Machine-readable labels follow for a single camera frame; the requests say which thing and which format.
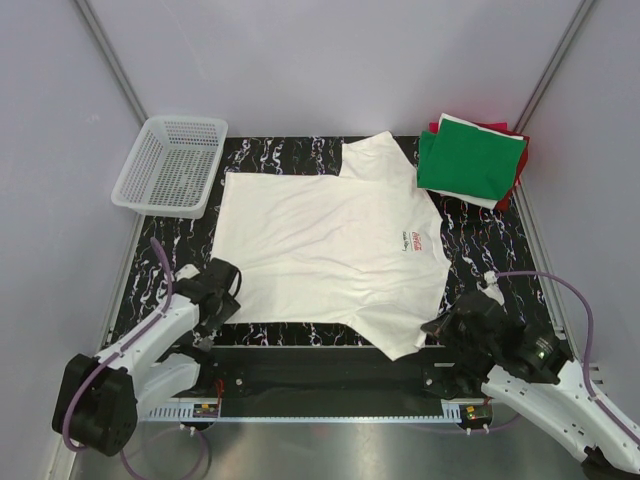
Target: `red cloth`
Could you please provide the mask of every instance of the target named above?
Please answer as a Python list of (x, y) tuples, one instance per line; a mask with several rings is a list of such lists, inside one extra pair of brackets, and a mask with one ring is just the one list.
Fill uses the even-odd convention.
[[(505, 135), (521, 135), (519, 133), (514, 133), (507, 130), (507, 122), (500, 123), (476, 123), (479, 127), (488, 128), (489, 130), (495, 130), (496, 132), (504, 133)], [(438, 133), (438, 122), (429, 123), (429, 131), (431, 133)], [(520, 174), (524, 170), (525, 165), (527, 164), (527, 160), (529, 160), (529, 137), (526, 135), (521, 135), (524, 140), (527, 142), (527, 146), (524, 147), (524, 151), (522, 155), (520, 155), (520, 160), (518, 161), (518, 166), (516, 167), (516, 178), (513, 179), (513, 187), (509, 189), (509, 191), (502, 197), (498, 203), (496, 203), (496, 210), (508, 210), (509, 209), (509, 199), (516, 188), (516, 186), (520, 185)]]

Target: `red logo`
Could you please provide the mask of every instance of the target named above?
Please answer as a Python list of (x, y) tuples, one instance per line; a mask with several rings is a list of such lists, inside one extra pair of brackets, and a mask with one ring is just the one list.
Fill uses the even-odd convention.
[(417, 252), (422, 250), (422, 239), (417, 232), (411, 232), (411, 238), (413, 239), (413, 251)]

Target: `green cloth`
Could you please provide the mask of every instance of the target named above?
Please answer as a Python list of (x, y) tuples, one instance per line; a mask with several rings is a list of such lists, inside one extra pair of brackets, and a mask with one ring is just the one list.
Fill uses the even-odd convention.
[(418, 187), (501, 200), (527, 142), (443, 119), (420, 137)]
[(427, 169), (426, 159), (429, 157), (431, 153), (431, 148), (433, 147), (433, 142), (436, 141), (436, 134), (431, 132), (422, 132), (420, 135), (420, 142), (418, 143), (418, 187), (419, 188), (427, 188), (421, 185), (420, 177)]

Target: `folded cloth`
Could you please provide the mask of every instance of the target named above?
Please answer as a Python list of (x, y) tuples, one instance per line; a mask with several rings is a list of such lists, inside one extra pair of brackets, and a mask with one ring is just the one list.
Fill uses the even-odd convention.
[[(509, 126), (507, 125), (507, 122), (498, 122), (498, 123), (476, 123), (476, 122), (473, 122), (473, 123), (475, 123), (476, 125), (478, 125), (480, 127), (488, 128), (489, 130), (502, 131), (502, 130), (507, 130), (509, 128)], [(429, 132), (430, 133), (438, 133), (438, 129), (439, 128), (440, 128), (440, 122), (430, 122), (429, 123)]]
[[(420, 155), (420, 160), (422, 158), (427, 158), (429, 153), (431, 153), (431, 148), (433, 147), (433, 143), (436, 141), (436, 135), (430, 132), (422, 132), (420, 135), (420, 140), (418, 144), (418, 152)], [(420, 185), (420, 175), (421, 169), (418, 167), (418, 185)], [(478, 198), (473, 197), (471, 195), (464, 195), (463, 193), (455, 193), (455, 192), (447, 192), (446, 190), (435, 190), (430, 188), (432, 192), (439, 193), (440, 195), (447, 195), (449, 197), (459, 198), (463, 202), (471, 203), (473, 205), (478, 205), (479, 207), (488, 208), (490, 210), (494, 209), (497, 205), (496, 200), (490, 200), (488, 198)]]
[[(429, 123), (429, 133), (431, 134), (438, 133), (439, 125), (440, 125), (439, 122)], [(509, 209), (509, 201), (515, 191), (516, 186), (520, 184), (520, 175), (522, 175), (522, 171), (524, 170), (524, 167), (527, 165), (527, 161), (529, 160), (530, 138), (526, 135), (519, 136), (518, 134), (508, 130), (507, 122), (488, 123), (488, 124), (477, 123), (476, 125), (480, 127), (484, 127), (489, 130), (495, 130), (505, 135), (515, 136), (518, 139), (523, 138), (524, 141), (527, 142), (527, 146), (522, 152), (522, 155), (520, 155), (520, 160), (518, 161), (518, 167), (516, 168), (516, 178), (513, 182), (513, 186), (509, 189), (509, 191), (505, 194), (504, 197), (502, 197), (502, 200), (500, 200), (499, 202), (496, 202), (494, 200), (487, 200), (485, 198), (472, 197), (470, 195), (462, 195), (458, 193), (447, 192), (444, 190), (433, 190), (433, 191), (440, 193), (442, 195), (459, 198), (460, 200), (463, 200), (467, 203), (471, 203), (473, 205), (478, 205), (480, 207), (506, 211)], [(428, 155), (429, 151), (431, 150), (432, 142), (435, 140), (435, 138), (433, 138), (428, 134), (425, 135), (425, 133), (427, 132), (423, 132), (422, 136), (420, 137), (420, 149), (419, 149), (419, 151), (421, 152), (420, 155), (422, 155), (423, 151), (425, 152), (426, 155)]]
[(339, 177), (227, 173), (211, 254), (242, 271), (229, 323), (342, 323), (414, 353), (449, 272), (441, 223), (388, 132), (344, 145)]
[(430, 154), (421, 155), (418, 186), (501, 200), (513, 186), (525, 146), (522, 137), (441, 118)]

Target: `metal floor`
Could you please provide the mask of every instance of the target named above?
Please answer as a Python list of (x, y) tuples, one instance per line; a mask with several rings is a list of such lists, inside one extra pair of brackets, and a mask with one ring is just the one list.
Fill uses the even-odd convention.
[[(502, 412), (507, 419), (512, 414)], [(500, 416), (495, 424), (502, 423)], [(176, 480), (193, 466), (199, 443), (167, 424), (145, 423), (127, 446), (149, 480)], [(584, 480), (578, 462), (522, 419), (500, 432), (467, 437), (394, 424), (218, 424), (206, 431), (211, 462), (200, 480)], [(457, 432), (451, 425), (429, 429)], [(119, 457), (78, 455), (72, 480), (125, 480)]]

